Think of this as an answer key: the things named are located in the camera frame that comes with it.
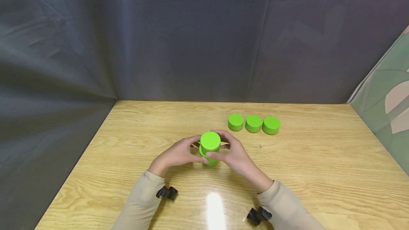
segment wrist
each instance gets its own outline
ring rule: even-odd
[[[266,192],[274,183],[274,180],[270,179],[253,162],[244,170],[243,176],[253,184],[258,193]]]
[[[166,171],[169,169],[169,166],[167,166],[166,160],[161,158],[160,156],[155,158],[151,165],[148,168],[148,171],[151,173],[164,178]]]

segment wooden tabletop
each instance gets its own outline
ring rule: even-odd
[[[408,229],[409,178],[349,105],[138,101],[116,103],[36,229],[110,229],[156,155],[183,137],[227,129],[232,113],[281,120],[274,136],[233,134],[328,229]],[[172,168],[166,182],[179,195],[162,201],[151,229],[254,229],[245,217],[256,193],[224,163]]]

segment dark curtain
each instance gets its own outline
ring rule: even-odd
[[[117,99],[344,103],[408,5],[0,0],[0,229],[35,227]]]

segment green block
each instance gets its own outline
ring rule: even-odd
[[[246,119],[245,127],[249,132],[258,132],[261,129],[263,121],[258,115],[249,115]]]
[[[219,134],[208,131],[200,137],[200,146],[199,153],[202,157],[209,160],[209,163],[206,166],[215,166],[218,163],[218,160],[206,157],[207,152],[218,152],[220,149],[220,136]]]
[[[273,116],[268,116],[264,119],[263,131],[269,135],[274,135],[279,132],[281,123],[280,120]]]
[[[240,114],[231,114],[229,116],[228,126],[232,131],[239,131],[243,128],[243,117]]]
[[[206,166],[209,166],[209,167],[215,166],[215,165],[219,162],[219,161],[216,160],[216,159],[212,159],[212,158],[207,157],[207,156],[206,156],[206,153],[203,153],[202,146],[199,146],[199,153],[200,153],[200,155],[201,155],[202,157],[204,157],[204,158],[206,158],[207,160],[209,160],[209,163],[208,163],[208,164],[205,164]]]

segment beige sleeve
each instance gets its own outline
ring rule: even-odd
[[[297,196],[284,184],[274,184],[258,195],[260,205],[268,210],[274,230],[325,230],[325,227],[304,208]]]
[[[156,193],[165,179],[145,171],[136,181],[111,230],[147,230],[161,201]]]

